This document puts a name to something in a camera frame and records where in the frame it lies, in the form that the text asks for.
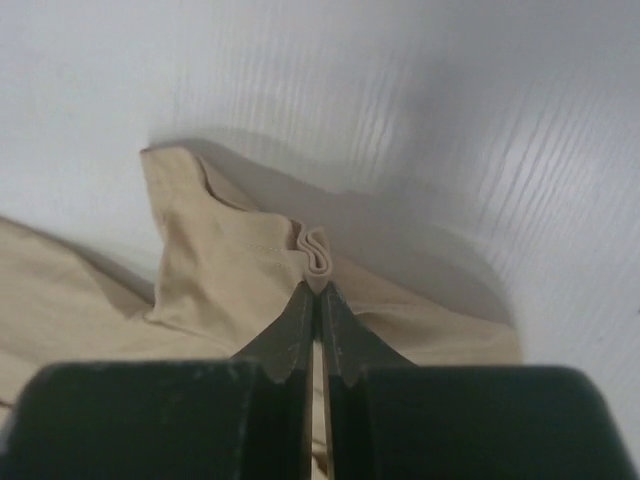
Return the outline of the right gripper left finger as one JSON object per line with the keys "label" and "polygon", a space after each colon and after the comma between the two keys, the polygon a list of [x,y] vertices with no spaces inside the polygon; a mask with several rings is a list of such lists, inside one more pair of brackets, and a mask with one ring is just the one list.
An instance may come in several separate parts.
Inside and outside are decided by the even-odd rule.
{"label": "right gripper left finger", "polygon": [[314,296],[228,359],[42,368],[1,430],[5,479],[307,479]]}

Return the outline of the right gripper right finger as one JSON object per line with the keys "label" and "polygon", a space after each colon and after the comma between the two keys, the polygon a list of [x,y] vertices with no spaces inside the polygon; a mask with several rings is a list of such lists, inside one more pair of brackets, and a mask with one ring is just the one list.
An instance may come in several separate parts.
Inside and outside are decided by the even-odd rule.
{"label": "right gripper right finger", "polygon": [[333,479],[634,479],[608,405],[577,370],[420,367],[320,297]]}

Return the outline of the beige t shirt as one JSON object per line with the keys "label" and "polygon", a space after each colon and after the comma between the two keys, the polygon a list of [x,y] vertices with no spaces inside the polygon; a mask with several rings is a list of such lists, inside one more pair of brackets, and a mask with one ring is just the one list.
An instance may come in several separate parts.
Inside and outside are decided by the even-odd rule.
{"label": "beige t shirt", "polygon": [[355,317],[421,366],[515,365],[506,325],[452,312],[331,254],[323,229],[267,213],[182,147],[141,154],[163,242],[152,301],[61,242],[1,223],[1,417],[43,366],[71,360],[225,358],[295,288],[335,284]]}

